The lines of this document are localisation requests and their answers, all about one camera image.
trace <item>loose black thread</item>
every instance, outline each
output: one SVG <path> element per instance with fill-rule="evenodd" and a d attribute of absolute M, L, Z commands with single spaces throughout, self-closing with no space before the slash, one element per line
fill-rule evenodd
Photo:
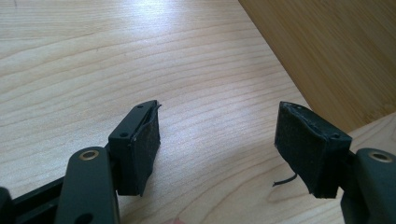
<path fill-rule="evenodd" d="M 275 187 L 277 185 L 283 185 L 283 184 L 289 183 L 290 181 L 294 180 L 295 178 L 297 178 L 297 174 L 294 173 L 294 176 L 292 176 L 291 178 L 287 178 L 287 179 L 281 180 L 281 181 L 275 181 L 273 187 Z"/>

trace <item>brown wooden surface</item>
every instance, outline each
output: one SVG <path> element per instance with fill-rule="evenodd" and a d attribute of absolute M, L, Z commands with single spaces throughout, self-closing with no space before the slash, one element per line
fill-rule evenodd
<path fill-rule="evenodd" d="M 305 100 L 346 132 L 396 111 L 396 2 L 240 0 Z"/>
<path fill-rule="evenodd" d="M 145 195 L 120 197 L 122 223 L 342 223 L 339 199 L 301 179 L 272 188 L 292 175 L 274 148 L 278 103 L 306 102 L 236 0 L 3 1 L 0 15 L 0 185 L 13 197 L 157 99 L 162 145 Z M 394 117 L 359 146 L 394 149 Z"/>

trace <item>wooden tabletop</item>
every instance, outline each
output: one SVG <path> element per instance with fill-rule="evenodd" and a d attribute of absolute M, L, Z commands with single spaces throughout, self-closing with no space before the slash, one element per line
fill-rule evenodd
<path fill-rule="evenodd" d="M 122 223 L 343 222 L 339 199 L 300 178 L 272 187 L 292 175 L 274 147 L 279 101 L 307 104 L 236 0 L 0 8 L 0 185 L 13 198 L 156 99 L 162 145 L 145 195 L 120 197 Z M 353 148 L 392 151 L 395 130 L 393 114 L 352 133 Z"/>

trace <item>black metal bracket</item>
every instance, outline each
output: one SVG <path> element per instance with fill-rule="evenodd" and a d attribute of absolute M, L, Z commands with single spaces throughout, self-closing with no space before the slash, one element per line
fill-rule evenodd
<path fill-rule="evenodd" d="M 0 223 L 120 223 L 119 195 L 143 195 L 160 146 L 157 101 L 135 106 L 105 147 L 70 158 L 66 175 L 14 200 L 0 188 Z"/>
<path fill-rule="evenodd" d="M 396 157 L 363 148 L 349 151 L 352 138 L 308 108 L 281 102 L 275 145 L 317 198 L 335 198 L 346 223 L 396 223 Z"/>

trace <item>wood grain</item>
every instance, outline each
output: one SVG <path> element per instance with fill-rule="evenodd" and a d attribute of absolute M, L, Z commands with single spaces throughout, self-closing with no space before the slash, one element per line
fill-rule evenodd
<path fill-rule="evenodd" d="M 350 132 L 396 111 L 395 1 L 240 2 L 323 118 Z"/>
<path fill-rule="evenodd" d="M 120 197 L 122 223 L 342 222 L 339 201 L 301 179 L 272 188 L 291 175 L 273 146 L 278 103 L 306 102 L 236 0 L 3 1 L 0 12 L 0 185 L 13 197 L 157 99 L 162 145 L 145 195 Z"/>

